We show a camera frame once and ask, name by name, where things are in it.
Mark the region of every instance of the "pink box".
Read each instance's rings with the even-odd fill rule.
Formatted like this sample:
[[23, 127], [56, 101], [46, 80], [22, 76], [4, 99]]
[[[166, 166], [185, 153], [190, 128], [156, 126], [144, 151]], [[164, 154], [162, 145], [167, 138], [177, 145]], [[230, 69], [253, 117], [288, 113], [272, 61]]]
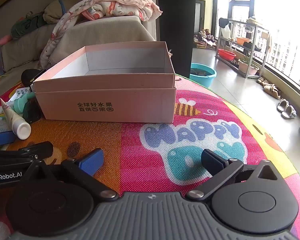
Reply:
[[175, 73], [164, 41], [83, 47], [34, 81], [46, 119], [172, 123]]

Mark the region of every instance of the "sofa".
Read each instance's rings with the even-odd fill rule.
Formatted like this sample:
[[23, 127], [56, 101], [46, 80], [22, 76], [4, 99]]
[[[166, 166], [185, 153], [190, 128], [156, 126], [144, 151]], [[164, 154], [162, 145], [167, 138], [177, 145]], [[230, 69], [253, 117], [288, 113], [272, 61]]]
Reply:
[[[44, 25], [1, 47], [5, 73], [0, 76], [0, 95], [20, 82], [24, 70], [38, 68], [40, 54], [54, 26], [54, 24]], [[87, 45], [123, 41], [154, 41], [154, 38], [137, 16], [110, 17], [83, 22], [66, 31], [50, 56], [49, 62], [53, 66]]]

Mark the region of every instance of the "black pillar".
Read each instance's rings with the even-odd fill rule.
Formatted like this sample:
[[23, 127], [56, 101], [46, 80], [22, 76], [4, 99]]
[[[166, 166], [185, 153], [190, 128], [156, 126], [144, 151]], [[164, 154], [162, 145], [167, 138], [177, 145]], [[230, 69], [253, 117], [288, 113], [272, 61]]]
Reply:
[[158, 0], [160, 41], [167, 43], [177, 74], [189, 78], [194, 34], [195, 0]]

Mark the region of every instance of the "slipper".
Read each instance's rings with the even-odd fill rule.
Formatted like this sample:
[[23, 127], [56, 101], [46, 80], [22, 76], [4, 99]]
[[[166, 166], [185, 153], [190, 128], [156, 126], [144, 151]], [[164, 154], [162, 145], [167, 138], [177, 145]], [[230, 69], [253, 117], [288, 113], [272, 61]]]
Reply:
[[282, 113], [282, 117], [285, 119], [292, 119], [297, 116], [297, 112], [294, 110], [293, 106], [288, 106]]
[[261, 82], [262, 82], [263, 80], [265, 80], [265, 79], [264, 79], [263, 77], [260, 77], [260, 78], [257, 79], [257, 83], [261, 84]]
[[288, 106], [289, 102], [286, 99], [281, 99], [278, 103], [277, 110], [282, 113]]
[[274, 84], [268, 83], [267, 80], [263, 80], [263, 82], [261, 82], [260, 85], [263, 86], [263, 87], [264, 87], [264, 86], [274, 86]]
[[263, 87], [264, 92], [273, 96], [276, 99], [280, 99], [281, 91], [275, 86], [266, 85]]

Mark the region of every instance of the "teal toy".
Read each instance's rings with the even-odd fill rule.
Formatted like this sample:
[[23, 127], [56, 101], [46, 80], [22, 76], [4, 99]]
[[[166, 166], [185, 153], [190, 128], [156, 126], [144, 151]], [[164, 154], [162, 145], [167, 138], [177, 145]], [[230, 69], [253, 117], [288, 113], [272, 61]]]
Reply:
[[20, 98], [14, 100], [13, 110], [17, 114], [22, 114], [23, 109], [25, 108], [25, 104], [28, 102], [29, 99], [34, 97], [34, 92], [23, 94]]

